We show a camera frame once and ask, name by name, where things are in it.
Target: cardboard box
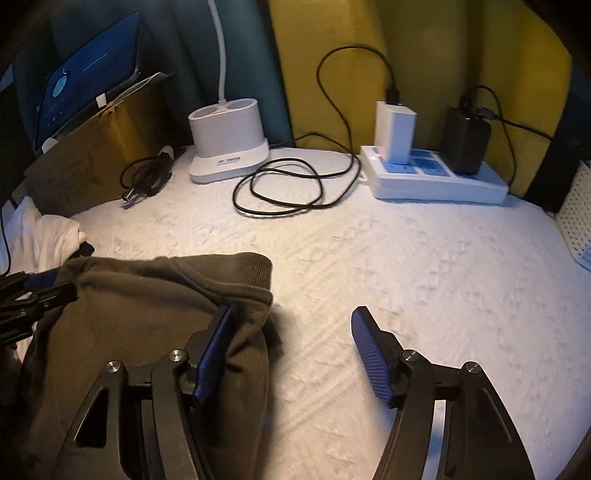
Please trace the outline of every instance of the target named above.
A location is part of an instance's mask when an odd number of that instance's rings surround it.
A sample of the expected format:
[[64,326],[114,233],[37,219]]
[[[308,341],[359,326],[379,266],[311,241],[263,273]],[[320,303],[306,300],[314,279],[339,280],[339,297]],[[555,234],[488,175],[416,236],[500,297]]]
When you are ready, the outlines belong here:
[[146,85],[84,122],[25,171],[43,214],[69,217],[124,192],[119,176],[139,158],[174,143],[177,128],[160,85]]

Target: silver screw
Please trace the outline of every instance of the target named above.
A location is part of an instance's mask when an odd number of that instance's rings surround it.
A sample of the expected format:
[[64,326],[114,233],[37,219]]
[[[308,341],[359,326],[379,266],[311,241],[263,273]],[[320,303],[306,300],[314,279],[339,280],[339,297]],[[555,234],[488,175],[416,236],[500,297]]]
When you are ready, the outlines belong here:
[[114,374],[120,368],[121,362],[119,362],[119,360],[111,360],[105,367],[105,370],[107,370],[110,374]]
[[402,352],[402,358],[407,362],[414,362],[418,358],[418,352],[416,350],[404,350]]
[[171,362],[180,362],[183,358],[185,358],[185,355],[187,354],[184,350],[173,350],[168,354],[168,359]]
[[466,362],[466,370],[468,370],[471,374],[477,375],[482,372],[482,367],[476,362]]

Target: black power adapter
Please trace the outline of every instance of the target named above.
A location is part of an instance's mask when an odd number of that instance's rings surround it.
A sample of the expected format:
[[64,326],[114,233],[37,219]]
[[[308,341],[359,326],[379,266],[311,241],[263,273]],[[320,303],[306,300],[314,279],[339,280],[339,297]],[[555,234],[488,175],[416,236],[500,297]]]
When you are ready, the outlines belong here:
[[447,111],[439,156],[454,173],[475,175],[491,138],[491,126],[468,109]]

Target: cable plug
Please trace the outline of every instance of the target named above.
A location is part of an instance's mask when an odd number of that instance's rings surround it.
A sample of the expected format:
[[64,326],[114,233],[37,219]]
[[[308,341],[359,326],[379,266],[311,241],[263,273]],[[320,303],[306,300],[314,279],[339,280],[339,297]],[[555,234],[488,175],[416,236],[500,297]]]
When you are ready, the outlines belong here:
[[486,118],[487,120],[500,120],[501,117],[493,112],[490,108],[480,106],[476,109],[476,114],[479,117]]
[[399,105],[400,104],[400,90],[393,88],[393,87],[386,90],[386,103],[388,105]]
[[460,101],[457,104],[457,109],[462,113],[468,113],[470,111],[470,107],[472,106],[472,100],[468,95],[462,95],[460,97]]

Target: white bedsheet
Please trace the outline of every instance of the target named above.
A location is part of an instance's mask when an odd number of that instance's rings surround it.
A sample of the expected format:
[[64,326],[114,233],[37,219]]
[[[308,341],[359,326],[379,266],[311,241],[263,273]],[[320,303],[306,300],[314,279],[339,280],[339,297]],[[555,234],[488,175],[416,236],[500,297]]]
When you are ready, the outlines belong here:
[[[321,173],[348,161],[326,152],[305,158]],[[98,256],[255,251],[272,260],[283,345],[272,366],[261,478],[372,478],[394,415],[374,397],[351,338],[358,305],[431,362],[479,362],[536,478],[560,472],[591,424],[591,273],[573,261],[555,221],[513,197],[503,207],[390,203],[363,185],[334,209],[252,219],[232,207],[237,180],[191,184],[190,160],[178,160],[156,197],[128,210],[110,202],[76,220]],[[346,180],[327,182],[328,197]],[[260,188],[294,200],[315,191],[283,177]],[[438,402],[425,479],[437,470],[443,411]]]

